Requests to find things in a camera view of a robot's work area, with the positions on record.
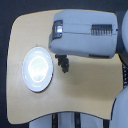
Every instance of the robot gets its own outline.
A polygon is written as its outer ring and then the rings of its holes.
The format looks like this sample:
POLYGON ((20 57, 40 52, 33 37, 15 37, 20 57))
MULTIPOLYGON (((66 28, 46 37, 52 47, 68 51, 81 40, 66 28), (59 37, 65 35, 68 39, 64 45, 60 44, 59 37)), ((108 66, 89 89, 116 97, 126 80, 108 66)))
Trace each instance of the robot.
POLYGON ((111 59, 119 55, 128 67, 128 11, 125 13, 65 10, 54 17, 49 49, 64 73, 69 71, 67 55, 111 59))

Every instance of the tabletop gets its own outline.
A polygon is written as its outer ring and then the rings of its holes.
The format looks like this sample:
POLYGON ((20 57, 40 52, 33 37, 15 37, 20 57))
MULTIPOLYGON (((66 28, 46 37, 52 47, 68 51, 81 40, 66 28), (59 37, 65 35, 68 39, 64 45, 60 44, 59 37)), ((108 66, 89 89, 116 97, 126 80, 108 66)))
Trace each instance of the tabletop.
POLYGON ((114 98, 123 89, 122 64, 117 55, 101 60, 68 56, 69 72, 62 72, 48 50, 53 17, 58 11, 23 15, 13 24, 7 61, 7 116, 11 124, 62 111, 109 119, 114 98), (22 64, 26 54, 38 46, 49 52, 54 73, 48 88, 34 93, 24 83, 22 64))

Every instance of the gray metal part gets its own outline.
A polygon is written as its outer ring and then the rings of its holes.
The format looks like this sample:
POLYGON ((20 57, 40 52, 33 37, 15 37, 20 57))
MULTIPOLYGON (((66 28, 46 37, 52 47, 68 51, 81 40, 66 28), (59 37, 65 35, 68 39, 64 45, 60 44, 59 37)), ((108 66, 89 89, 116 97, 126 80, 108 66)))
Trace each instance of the gray metal part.
POLYGON ((81 114, 81 128, 103 128, 103 120, 91 115, 81 114))
MULTIPOLYGON (((80 118, 81 128, 103 128, 103 119, 87 114, 80 114, 80 118)), ((52 128, 52 114, 31 121, 29 128, 52 128)), ((58 128, 75 128, 74 113, 58 113, 58 128)))
POLYGON ((128 11, 126 12, 124 19, 123 19, 122 38, 123 38, 126 52, 128 53, 128 11))
POLYGON ((60 39, 50 40, 50 51, 58 55, 108 56, 116 52, 117 19, 115 14, 98 11, 65 10, 55 15, 54 21, 63 20, 60 39), (112 36, 92 36, 92 24, 112 24, 112 36))
POLYGON ((128 68, 128 11, 123 19, 122 39, 124 43, 124 50, 122 53, 119 53, 119 57, 122 63, 128 68))
POLYGON ((116 97, 109 128, 128 128, 128 87, 116 97))

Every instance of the plate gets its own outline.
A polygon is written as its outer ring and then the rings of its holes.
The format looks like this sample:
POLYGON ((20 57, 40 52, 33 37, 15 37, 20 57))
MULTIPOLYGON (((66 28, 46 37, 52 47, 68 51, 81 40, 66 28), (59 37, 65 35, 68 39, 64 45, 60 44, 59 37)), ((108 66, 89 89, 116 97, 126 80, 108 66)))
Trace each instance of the plate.
POLYGON ((53 74, 53 63, 49 53, 42 47, 31 49, 25 56, 22 74, 30 90, 43 91, 49 85, 53 74))

